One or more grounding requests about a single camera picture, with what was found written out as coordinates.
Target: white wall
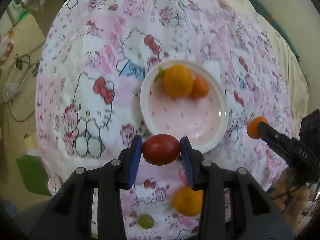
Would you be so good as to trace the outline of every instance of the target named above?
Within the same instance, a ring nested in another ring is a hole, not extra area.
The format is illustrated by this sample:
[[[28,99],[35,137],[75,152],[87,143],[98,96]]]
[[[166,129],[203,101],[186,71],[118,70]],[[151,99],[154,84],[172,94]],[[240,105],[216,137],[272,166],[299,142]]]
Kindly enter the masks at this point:
[[[320,15],[310,0],[259,0],[285,30],[309,82],[309,112],[320,108]]]
[[[6,36],[7,32],[10,30],[12,27],[12,22],[9,19],[9,16],[7,14],[7,11],[4,12],[3,16],[0,19],[0,33],[1,33],[1,38]]]

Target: small orange fruit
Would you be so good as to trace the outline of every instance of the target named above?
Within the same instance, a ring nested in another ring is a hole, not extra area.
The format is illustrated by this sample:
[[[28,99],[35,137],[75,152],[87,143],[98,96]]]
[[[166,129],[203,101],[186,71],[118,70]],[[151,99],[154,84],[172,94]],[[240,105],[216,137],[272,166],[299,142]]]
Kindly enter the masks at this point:
[[[202,197],[202,190],[193,191],[189,186],[183,187],[174,196],[172,205],[184,216],[196,216],[201,212]]]
[[[174,65],[168,68],[162,82],[164,90],[173,98],[188,96],[193,87],[192,74],[184,65]]]
[[[192,98],[203,98],[209,93],[209,84],[203,77],[196,77],[190,94]]]
[[[261,138],[261,134],[258,131],[258,124],[261,122],[265,122],[266,124],[268,124],[268,121],[265,117],[263,116],[259,116],[255,119],[253,119],[247,126],[247,133],[249,135],[250,138],[252,139],[260,139]]]

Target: white bowl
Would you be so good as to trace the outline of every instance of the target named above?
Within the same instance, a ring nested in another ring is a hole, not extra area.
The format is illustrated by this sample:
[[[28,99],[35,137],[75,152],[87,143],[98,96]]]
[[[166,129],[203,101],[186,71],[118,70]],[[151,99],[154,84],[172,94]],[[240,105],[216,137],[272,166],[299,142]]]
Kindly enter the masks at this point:
[[[204,98],[181,97],[172,99],[162,85],[154,82],[159,68],[185,65],[194,77],[204,77],[210,87]],[[201,66],[184,60],[161,62],[144,79],[140,93],[140,107],[144,121],[153,135],[170,134],[179,141],[188,136],[193,149],[202,153],[213,149],[222,139],[228,125],[228,105],[217,80]]]

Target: hello kitty tablecloth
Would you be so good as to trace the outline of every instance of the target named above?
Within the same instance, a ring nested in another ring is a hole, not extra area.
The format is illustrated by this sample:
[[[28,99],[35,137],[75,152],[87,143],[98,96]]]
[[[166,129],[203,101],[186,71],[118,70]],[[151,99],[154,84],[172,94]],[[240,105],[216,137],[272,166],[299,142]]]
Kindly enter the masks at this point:
[[[225,169],[246,167],[265,189],[275,182],[285,162],[250,139],[246,126],[263,115],[291,136],[294,125],[279,64],[259,26],[223,0],[68,0],[46,39],[36,86],[39,147],[52,194],[77,167],[101,167],[135,134],[151,135],[139,106],[141,83],[167,59],[201,64],[225,91],[228,129],[205,158]],[[141,158],[135,185],[121,192],[127,237],[196,234],[198,216],[171,206],[186,183],[179,161],[158,167]],[[97,197],[95,191],[93,232]],[[154,218],[152,229],[137,224],[144,213]]]

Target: screw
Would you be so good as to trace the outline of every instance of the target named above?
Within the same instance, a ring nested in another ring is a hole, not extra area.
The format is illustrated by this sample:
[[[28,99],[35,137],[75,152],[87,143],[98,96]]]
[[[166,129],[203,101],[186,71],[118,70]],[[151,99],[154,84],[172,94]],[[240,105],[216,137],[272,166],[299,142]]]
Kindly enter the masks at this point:
[[[112,164],[113,166],[118,166],[118,165],[121,164],[121,160],[114,159],[114,160],[111,161],[111,164]]]
[[[84,173],[83,167],[76,168],[76,174],[82,174],[82,173]]]
[[[238,169],[238,172],[241,174],[241,175],[246,175],[247,174],[247,170],[245,168],[239,168]]]
[[[209,161],[209,160],[203,160],[203,161],[202,161],[202,165],[205,166],[205,167],[209,167],[209,166],[211,166],[211,161]]]

